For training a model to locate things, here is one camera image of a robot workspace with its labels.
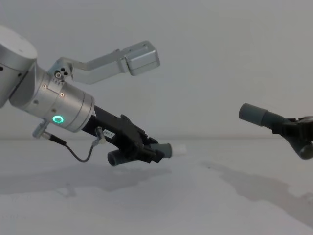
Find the white label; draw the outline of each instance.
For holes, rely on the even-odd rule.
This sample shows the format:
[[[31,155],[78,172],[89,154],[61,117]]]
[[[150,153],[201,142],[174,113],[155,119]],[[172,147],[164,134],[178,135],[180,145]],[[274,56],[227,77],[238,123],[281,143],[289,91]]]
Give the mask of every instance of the white label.
[[[112,139],[115,136],[115,134],[113,132],[108,131],[106,129],[103,131],[103,134],[104,134],[104,136],[109,137],[110,139]]]

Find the white table surface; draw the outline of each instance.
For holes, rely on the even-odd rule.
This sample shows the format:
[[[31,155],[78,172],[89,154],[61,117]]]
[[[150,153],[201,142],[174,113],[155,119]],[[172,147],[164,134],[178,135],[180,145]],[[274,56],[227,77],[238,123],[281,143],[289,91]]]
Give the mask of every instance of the white table surface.
[[[1,141],[0,234],[313,234],[313,160],[284,140],[171,142],[188,155],[111,167],[109,144],[82,164],[47,141]],[[84,157],[90,141],[69,145]]]

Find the black clamp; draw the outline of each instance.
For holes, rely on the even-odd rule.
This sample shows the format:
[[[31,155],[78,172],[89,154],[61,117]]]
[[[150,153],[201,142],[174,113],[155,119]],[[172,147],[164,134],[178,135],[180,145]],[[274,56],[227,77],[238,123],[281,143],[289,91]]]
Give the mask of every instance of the black clamp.
[[[294,137],[300,141],[313,141],[313,117],[287,118],[283,123],[274,123],[272,133],[282,137]]]

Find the silver metal cylinder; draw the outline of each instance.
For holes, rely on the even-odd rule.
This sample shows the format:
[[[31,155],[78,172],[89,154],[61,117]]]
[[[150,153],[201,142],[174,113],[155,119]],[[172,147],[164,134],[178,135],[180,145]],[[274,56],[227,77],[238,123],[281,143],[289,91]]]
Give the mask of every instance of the silver metal cylinder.
[[[80,131],[94,109],[93,96],[60,81],[38,65],[14,91],[10,103],[71,132]]]
[[[0,25],[0,108],[36,60],[37,51],[29,41]]]

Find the screw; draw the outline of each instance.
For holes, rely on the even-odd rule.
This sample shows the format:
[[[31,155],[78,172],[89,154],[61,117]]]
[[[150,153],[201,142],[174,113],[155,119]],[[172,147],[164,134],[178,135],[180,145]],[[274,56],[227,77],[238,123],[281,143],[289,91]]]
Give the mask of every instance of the screw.
[[[56,73],[54,74],[54,76],[55,76],[56,78],[60,79],[60,78],[62,77],[62,74],[61,74],[60,72],[56,72]]]

